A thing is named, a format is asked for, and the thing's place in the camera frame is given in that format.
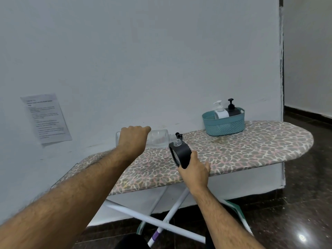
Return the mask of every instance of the forearm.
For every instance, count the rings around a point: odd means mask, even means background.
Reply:
[[[216,249],[264,249],[264,247],[222,207],[208,188],[193,193]]]
[[[0,227],[0,248],[70,248],[132,162],[126,159],[115,149],[29,205]]]

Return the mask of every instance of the black bottle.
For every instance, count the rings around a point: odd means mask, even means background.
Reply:
[[[228,99],[229,101],[229,105],[228,105],[228,108],[225,108],[225,110],[228,112],[229,116],[234,116],[234,115],[238,115],[238,114],[241,114],[241,111],[239,109],[237,109],[234,104],[232,104],[232,101],[234,99],[230,98]]]

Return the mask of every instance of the white pump dispenser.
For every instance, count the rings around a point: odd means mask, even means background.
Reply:
[[[214,102],[214,104],[219,104],[218,107],[217,107],[217,110],[214,111],[214,117],[216,119],[222,119],[222,118],[229,117],[228,112],[222,106],[222,101],[221,100],[218,100],[217,102]]]

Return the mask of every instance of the soap dispenser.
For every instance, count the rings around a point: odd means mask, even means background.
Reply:
[[[224,109],[222,106],[222,101],[218,100],[217,102],[214,102],[214,104],[219,104],[217,107],[217,110],[214,111],[214,118],[215,119],[222,119],[229,117],[229,113]]]
[[[229,105],[228,105],[228,109],[226,108],[226,111],[228,112],[229,116],[234,116],[234,115],[238,115],[241,114],[241,111],[239,109],[237,109],[234,104],[232,104],[232,101],[234,99],[230,98],[228,99],[229,101]]]

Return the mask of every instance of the person's left arm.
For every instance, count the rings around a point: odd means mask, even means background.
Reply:
[[[71,248],[123,171],[143,153],[150,130],[123,128],[111,153],[0,226],[0,249]]]

